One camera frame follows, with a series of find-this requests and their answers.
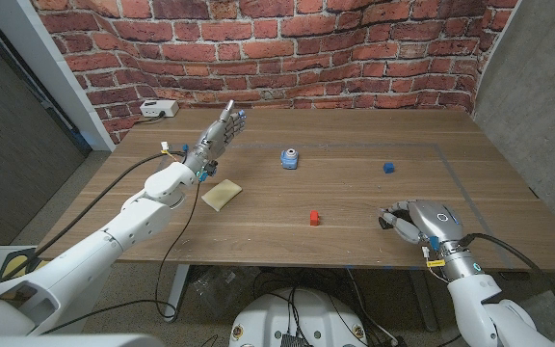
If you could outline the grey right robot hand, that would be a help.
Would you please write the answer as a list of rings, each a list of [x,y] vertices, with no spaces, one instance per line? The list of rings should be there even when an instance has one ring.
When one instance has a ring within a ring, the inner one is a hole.
[[[402,200],[380,210],[379,224],[393,228],[405,241],[427,244],[443,260],[448,281],[484,274],[467,247],[460,246],[463,224],[455,211],[433,200]]]

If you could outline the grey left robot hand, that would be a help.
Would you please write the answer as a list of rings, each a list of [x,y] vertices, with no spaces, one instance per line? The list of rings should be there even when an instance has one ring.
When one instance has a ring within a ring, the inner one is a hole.
[[[234,137],[245,129],[245,113],[232,113],[233,100],[229,100],[220,117],[204,130],[197,143],[184,160],[195,174],[214,174],[218,158],[225,152]]]

